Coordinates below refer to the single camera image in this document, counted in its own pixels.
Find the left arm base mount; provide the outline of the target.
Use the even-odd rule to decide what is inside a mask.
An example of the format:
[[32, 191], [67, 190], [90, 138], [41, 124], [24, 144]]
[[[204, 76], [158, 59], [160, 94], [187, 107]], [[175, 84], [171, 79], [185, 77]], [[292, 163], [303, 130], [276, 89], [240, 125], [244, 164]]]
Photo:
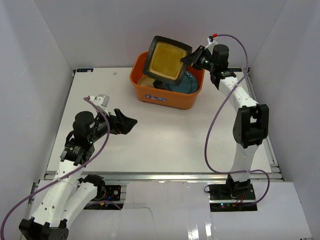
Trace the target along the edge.
[[102, 176], [89, 174], [84, 178], [78, 179], [78, 186], [84, 183], [91, 183], [96, 187], [96, 196], [90, 200], [85, 207], [86, 210], [121, 210], [122, 204], [118, 201], [121, 199], [120, 185], [107, 185]]

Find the teal round scalloped plate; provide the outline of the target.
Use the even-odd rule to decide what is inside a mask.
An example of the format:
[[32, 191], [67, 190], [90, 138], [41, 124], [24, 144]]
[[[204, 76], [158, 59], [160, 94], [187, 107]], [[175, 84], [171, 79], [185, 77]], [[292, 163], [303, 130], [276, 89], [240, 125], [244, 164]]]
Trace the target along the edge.
[[182, 94], [193, 94], [198, 91], [199, 84], [195, 76], [189, 71], [186, 71], [179, 85], [163, 83], [163, 87], [167, 91], [172, 91], [172, 92], [182, 93]]

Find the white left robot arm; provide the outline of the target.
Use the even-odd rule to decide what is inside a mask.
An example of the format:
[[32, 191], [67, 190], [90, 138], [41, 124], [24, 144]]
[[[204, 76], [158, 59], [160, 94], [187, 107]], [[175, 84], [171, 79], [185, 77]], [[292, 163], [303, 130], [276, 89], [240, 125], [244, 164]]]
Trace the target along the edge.
[[60, 163], [42, 202], [30, 219], [22, 219], [19, 230], [27, 240], [66, 240], [69, 229], [86, 205], [105, 196], [104, 178], [89, 174], [82, 178], [85, 164], [97, 157], [94, 144], [103, 136], [128, 134], [138, 123], [118, 108], [114, 114], [79, 112], [68, 134]]

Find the small yellow square dish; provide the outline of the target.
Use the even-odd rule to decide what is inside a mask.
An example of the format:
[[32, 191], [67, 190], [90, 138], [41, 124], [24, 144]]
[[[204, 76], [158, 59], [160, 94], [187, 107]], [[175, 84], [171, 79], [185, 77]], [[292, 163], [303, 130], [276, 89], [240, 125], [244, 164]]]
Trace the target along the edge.
[[149, 76], [146, 76], [146, 75], [143, 75], [137, 82], [137, 85], [138, 86], [142, 86], [142, 87], [148, 87], [148, 88], [154, 88], [154, 82], [155, 82], [155, 79], [149, 77]]

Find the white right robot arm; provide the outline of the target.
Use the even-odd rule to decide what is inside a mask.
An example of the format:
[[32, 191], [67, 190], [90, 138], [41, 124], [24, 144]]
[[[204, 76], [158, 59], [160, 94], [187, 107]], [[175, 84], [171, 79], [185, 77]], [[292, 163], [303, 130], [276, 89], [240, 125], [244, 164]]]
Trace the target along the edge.
[[259, 104], [243, 89], [236, 74], [229, 69], [229, 48], [217, 44], [209, 51], [200, 46], [181, 62], [197, 70], [207, 70], [214, 86], [225, 96], [236, 111], [232, 128], [236, 142], [233, 165], [223, 187], [226, 195], [236, 200], [251, 186], [250, 171], [258, 147], [268, 136], [269, 107]]

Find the orange plastic bin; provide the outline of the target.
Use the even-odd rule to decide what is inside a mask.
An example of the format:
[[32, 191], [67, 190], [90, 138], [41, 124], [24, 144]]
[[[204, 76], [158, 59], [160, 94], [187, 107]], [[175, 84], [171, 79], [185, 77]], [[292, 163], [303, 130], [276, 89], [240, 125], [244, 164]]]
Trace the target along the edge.
[[147, 86], [138, 85], [138, 81], [144, 76], [143, 67], [147, 59], [147, 53], [141, 53], [132, 67], [129, 79], [135, 89], [135, 94], [138, 100], [146, 103], [167, 106], [182, 110], [190, 109], [200, 93], [205, 77], [204, 70], [196, 70], [190, 66], [187, 71], [193, 74], [198, 83], [198, 90], [194, 93], [185, 94], [163, 89], [157, 89]]

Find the amber square plate black rim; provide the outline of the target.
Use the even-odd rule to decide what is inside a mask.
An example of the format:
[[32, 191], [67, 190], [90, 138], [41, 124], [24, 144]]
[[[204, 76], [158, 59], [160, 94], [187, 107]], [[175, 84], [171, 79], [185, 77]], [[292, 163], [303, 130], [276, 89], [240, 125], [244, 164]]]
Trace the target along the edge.
[[143, 67], [143, 74], [169, 85], [178, 86], [187, 70], [187, 64], [181, 61], [192, 53], [190, 45], [180, 41], [154, 36]]

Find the black floral square plate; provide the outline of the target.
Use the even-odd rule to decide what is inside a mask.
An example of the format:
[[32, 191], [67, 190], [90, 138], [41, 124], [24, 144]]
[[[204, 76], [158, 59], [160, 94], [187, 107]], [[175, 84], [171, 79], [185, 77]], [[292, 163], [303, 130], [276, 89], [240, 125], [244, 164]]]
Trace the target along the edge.
[[164, 90], [165, 89], [162, 81], [155, 80], [153, 82], [153, 86], [154, 86], [155, 89], [160, 89], [160, 90]]

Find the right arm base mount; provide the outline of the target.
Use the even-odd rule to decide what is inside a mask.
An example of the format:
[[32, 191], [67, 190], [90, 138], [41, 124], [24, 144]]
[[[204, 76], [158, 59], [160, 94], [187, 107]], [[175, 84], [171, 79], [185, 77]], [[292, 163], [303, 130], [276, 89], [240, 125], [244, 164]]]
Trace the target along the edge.
[[231, 176], [228, 176], [226, 183], [208, 184], [203, 190], [209, 196], [212, 213], [258, 210], [253, 184], [249, 179], [244, 182], [235, 182]]

